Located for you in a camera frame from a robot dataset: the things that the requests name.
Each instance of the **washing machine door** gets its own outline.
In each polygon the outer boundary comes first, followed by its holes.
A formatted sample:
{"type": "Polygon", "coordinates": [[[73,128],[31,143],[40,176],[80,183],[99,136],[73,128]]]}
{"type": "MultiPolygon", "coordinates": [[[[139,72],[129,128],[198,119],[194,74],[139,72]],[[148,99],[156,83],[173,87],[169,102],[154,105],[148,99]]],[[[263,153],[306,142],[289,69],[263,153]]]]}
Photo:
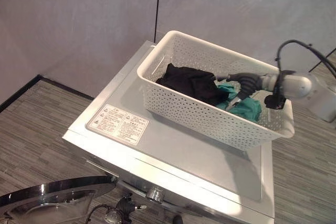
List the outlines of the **washing machine door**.
{"type": "Polygon", "coordinates": [[[91,200],[116,186],[110,176],[66,179],[0,197],[0,219],[19,224],[68,223],[86,216],[91,200]]]}

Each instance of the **teal cloth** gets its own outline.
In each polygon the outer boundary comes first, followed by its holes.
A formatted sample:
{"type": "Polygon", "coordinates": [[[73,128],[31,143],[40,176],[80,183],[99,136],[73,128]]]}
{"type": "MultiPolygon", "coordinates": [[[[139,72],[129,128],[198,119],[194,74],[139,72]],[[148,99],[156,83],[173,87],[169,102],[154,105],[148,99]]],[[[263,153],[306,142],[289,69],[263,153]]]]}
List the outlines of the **teal cloth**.
{"type": "MultiPolygon", "coordinates": [[[[230,84],[223,83],[220,84],[218,88],[229,93],[228,99],[225,102],[216,105],[217,108],[225,110],[229,102],[234,97],[236,97],[237,93],[235,87],[230,84]]],[[[238,103],[236,106],[234,106],[228,112],[256,123],[259,120],[259,116],[261,113],[261,105],[259,101],[248,97],[238,103]]]]}

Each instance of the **black baseboard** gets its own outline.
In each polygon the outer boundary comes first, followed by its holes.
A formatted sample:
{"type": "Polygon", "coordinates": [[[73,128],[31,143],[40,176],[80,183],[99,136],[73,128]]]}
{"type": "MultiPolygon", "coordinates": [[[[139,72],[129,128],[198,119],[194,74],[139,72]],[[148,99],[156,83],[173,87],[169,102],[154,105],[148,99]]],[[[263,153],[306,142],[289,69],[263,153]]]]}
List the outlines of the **black baseboard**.
{"type": "Polygon", "coordinates": [[[94,99],[94,97],[91,97],[91,96],[89,96],[89,95],[87,95],[87,94],[84,94],[84,93],[78,91],[78,90],[75,90],[75,89],[73,89],[73,88],[70,88],[70,87],[68,87],[68,86],[65,86],[65,85],[63,85],[62,83],[59,83],[59,82],[57,82],[57,81],[50,80],[50,79],[48,79],[48,78],[46,78],[46,77],[41,77],[41,80],[42,80],[42,81],[45,81],[45,82],[48,82],[48,83],[50,83],[50,84],[52,84],[52,85],[54,85],[54,86],[57,86],[57,87],[59,87],[59,88],[61,88],[61,89],[64,89],[64,90],[66,90],[66,91],[69,91],[70,93],[76,94],[76,95],[78,95],[78,96],[80,96],[80,97],[84,97],[84,98],[86,98],[86,99],[88,99],[88,100],[91,100],[91,101],[92,101],[92,100],[94,99]]]}
{"type": "Polygon", "coordinates": [[[76,95],[79,95],[81,97],[84,97],[88,100],[93,100],[94,98],[87,95],[87,94],[84,94],[82,92],[79,92],[75,89],[72,89],[68,86],[65,86],[57,81],[54,81],[54,80],[50,80],[46,77],[43,77],[41,76],[40,74],[38,74],[36,77],[32,78],[27,84],[25,84],[22,88],[20,88],[18,91],[16,91],[11,97],[9,97],[5,102],[3,102],[1,105],[0,105],[0,113],[2,111],[4,111],[8,106],[10,106],[16,99],[18,99],[21,95],[23,95],[28,89],[30,89],[32,86],[34,86],[38,81],[45,81],[45,82],[48,82],[52,85],[55,85],[61,89],[64,89],[70,93],[73,93],[73,94],[76,94],[76,95]]]}

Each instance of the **robotic arm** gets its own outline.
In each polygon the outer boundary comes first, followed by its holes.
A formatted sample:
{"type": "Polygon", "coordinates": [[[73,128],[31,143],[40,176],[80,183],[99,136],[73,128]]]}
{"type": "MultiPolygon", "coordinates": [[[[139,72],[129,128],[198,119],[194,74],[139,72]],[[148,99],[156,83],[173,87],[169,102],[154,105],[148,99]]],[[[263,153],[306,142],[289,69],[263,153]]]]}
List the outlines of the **robotic arm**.
{"type": "Polygon", "coordinates": [[[288,40],[278,49],[276,61],[278,62],[279,74],[258,75],[254,73],[237,73],[227,76],[217,76],[218,81],[238,81],[240,91],[229,103],[226,111],[236,106],[240,101],[252,95],[257,90],[272,92],[265,98],[267,108],[282,109],[286,99],[295,101],[296,104],[310,110],[318,118],[332,122],[336,119],[336,86],[329,87],[314,75],[300,74],[295,71],[281,70],[280,51],[289,43],[298,43],[312,51],[326,65],[336,78],[335,66],[320,52],[298,40],[288,40]]]}

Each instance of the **white plastic basket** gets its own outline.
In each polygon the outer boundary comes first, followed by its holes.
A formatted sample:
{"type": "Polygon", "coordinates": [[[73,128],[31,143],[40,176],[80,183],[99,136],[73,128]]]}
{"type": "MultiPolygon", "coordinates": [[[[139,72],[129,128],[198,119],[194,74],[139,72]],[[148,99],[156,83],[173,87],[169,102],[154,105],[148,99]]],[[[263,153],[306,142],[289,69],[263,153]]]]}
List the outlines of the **white plastic basket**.
{"type": "MultiPolygon", "coordinates": [[[[169,63],[176,67],[201,69],[214,75],[278,72],[276,67],[259,60],[179,31],[170,31],[138,67],[138,76],[144,83],[146,109],[240,150],[294,135],[289,100],[284,109],[272,110],[264,104],[264,98],[270,93],[256,92],[253,98],[260,101],[262,112],[258,123],[253,123],[155,83],[165,74],[169,63]]],[[[230,84],[239,88],[238,83],[230,84]]]]}

